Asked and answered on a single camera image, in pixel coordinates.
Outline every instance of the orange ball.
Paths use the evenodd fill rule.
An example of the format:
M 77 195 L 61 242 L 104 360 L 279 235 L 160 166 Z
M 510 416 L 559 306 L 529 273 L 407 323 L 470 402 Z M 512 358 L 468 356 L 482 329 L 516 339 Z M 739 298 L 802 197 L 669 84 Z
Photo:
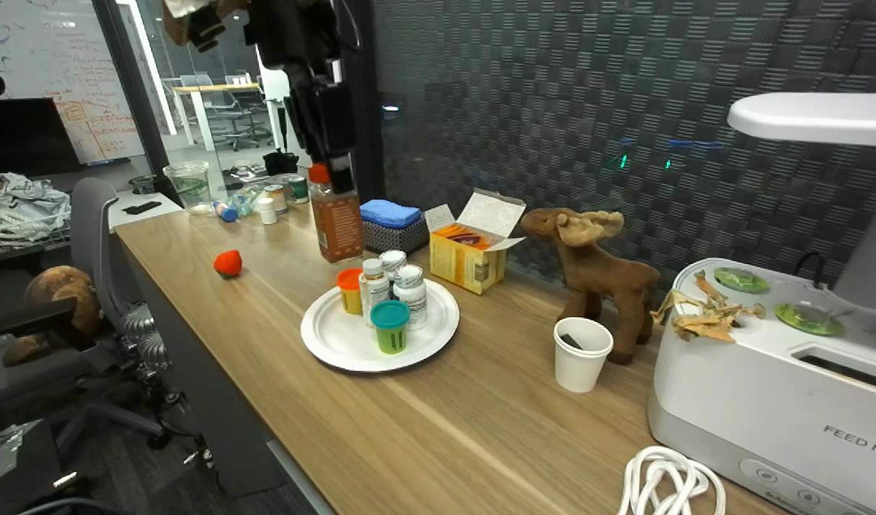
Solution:
M 243 269 L 241 253 L 230 250 L 216 259 L 216 273 L 220 279 L 237 279 Z

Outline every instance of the white plate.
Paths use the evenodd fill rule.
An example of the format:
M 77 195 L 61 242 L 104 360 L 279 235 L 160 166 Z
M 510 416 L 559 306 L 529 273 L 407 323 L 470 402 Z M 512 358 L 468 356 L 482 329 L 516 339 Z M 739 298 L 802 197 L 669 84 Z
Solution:
M 415 366 L 440 353 L 462 323 L 458 300 L 427 282 L 427 310 L 415 312 L 407 326 L 407 350 L 385 356 L 377 350 L 376 326 L 359 316 L 346 316 L 340 293 L 324 293 L 300 318 L 303 346 L 324 363 L 350 373 L 389 373 Z

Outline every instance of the wooden moose toy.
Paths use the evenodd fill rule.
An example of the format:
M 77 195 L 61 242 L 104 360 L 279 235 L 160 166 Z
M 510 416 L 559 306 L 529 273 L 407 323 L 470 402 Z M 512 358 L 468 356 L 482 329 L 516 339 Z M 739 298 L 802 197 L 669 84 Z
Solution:
M 648 343 L 654 329 L 651 296 L 662 279 L 654 266 L 615 259 L 599 246 L 622 229 L 622 212 L 532 209 L 522 219 L 526 237 L 543 237 L 559 253 L 569 289 L 559 318 L 599 318 L 602 300 L 614 298 L 618 310 L 614 363 L 631 363 L 635 343 Z

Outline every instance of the small yellow box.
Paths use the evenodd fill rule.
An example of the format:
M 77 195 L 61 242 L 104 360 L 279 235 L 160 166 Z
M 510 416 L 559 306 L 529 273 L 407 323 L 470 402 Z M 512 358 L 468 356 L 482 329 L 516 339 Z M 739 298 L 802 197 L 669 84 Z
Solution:
M 526 205 L 476 190 L 456 220 L 447 205 L 427 212 L 429 273 L 483 296 L 505 282 L 508 250 L 525 237 L 510 237 Z

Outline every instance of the cable coil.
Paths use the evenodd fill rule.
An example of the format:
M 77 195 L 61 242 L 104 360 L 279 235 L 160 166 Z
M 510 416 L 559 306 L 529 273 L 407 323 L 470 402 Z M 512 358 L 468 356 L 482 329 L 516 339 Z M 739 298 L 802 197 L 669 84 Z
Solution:
M 659 499 L 659 483 L 669 481 L 672 495 Z M 625 473 L 618 515 L 692 515 L 689 501 L 717 489 L 717 515 L 724 515 L 724 483 L 704 465 L 668 446 L 641 451 Z

